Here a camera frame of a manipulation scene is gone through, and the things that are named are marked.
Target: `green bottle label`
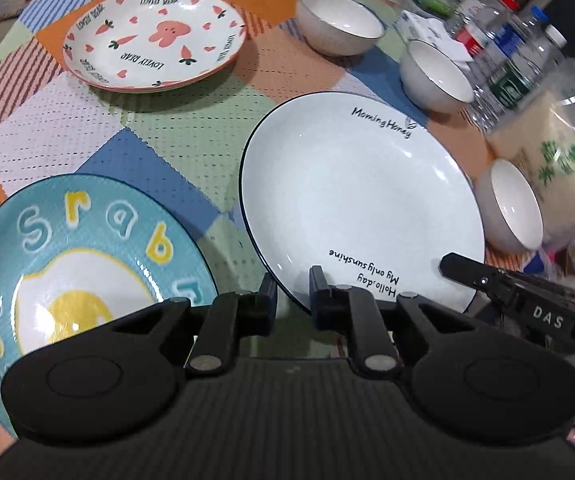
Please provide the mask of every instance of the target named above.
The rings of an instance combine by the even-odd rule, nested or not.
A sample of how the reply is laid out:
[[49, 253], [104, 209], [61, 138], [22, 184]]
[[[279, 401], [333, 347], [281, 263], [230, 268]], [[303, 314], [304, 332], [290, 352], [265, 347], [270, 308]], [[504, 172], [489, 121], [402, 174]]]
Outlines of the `green bottle label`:
[[532, 85], [511, 61], [490, 78], [490, 91], [508, 109], [514, 108], [531, 89]]

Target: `white plate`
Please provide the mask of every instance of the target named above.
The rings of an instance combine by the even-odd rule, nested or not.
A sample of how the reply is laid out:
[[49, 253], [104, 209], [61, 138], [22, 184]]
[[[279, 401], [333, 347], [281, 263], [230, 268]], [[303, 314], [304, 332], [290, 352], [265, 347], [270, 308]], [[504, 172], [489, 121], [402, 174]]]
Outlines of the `white plate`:
[[409, 290], [462, 312], [474, 296], [439, 272], [451, 252], [483, 261], [474, 194], [439, 141], [394, 108], [342, 92], [283, 103], [250, 136], [239, 186], [258, 253], [306, 308], [314, 265], [382, 300]]
[[244, 41], [244, 20], [222, 0], [106, 0], [72, 25], [63, 49], [92, 86], [152, 92], [215, 73]]

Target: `blue bottle cap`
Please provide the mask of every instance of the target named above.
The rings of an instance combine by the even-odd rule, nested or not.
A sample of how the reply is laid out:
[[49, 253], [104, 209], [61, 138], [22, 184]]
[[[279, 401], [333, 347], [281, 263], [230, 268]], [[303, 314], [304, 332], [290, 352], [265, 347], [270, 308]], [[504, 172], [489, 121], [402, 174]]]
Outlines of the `blue bottle cap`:
[[532, 7], [530, 7], [529, 10], [532, 11], [532, 14], [534, 15], [534, 17], [535, 17], [539, 22], [546, 22], [547, 20], [549, 20], [548, 15], [545, 14], [540, 7], [536, 7], [535, 5], [533, 5]]

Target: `bottle label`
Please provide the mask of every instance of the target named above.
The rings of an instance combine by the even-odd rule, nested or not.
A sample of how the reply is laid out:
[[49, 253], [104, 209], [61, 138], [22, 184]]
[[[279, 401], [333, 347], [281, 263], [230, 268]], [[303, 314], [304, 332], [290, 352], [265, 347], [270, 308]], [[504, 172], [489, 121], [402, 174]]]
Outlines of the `bottle label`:
[[463, 43], [472, 57], [476, 57], [482, 53], [484, 48], [490, 43], [490, 38], [486, 36], [484, 31], [474, 25], [474, 23], [468, 23], [464, 28], [459, 30], [454, 39]]
[[461, 4], [456, 9], [466, 18], [472, 18], [479, 10], [485, 7], [479, 0], [463, 0]]
[[501, 104], [511, 110], [529, 94], [532, 84], [523, 78], [517, 66], [509, 61], [490, 77], [490, 91]]
[[506, 23], [496, 33], [494, 43], [505, 56], [510, 57], [519, 49], [520, 44], [523, 43], [523, 38], [510, 23]]

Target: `fried egg design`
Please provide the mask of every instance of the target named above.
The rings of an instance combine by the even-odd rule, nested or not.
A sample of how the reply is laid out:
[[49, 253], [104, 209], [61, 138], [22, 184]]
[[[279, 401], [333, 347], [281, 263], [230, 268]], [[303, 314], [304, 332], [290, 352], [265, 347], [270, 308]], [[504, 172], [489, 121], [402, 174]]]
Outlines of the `fried egg design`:
[[65, 251], [17, 285], [12, 312], [21, 354], [155, 301], [138, 274], [114, 257], [90, 249]]

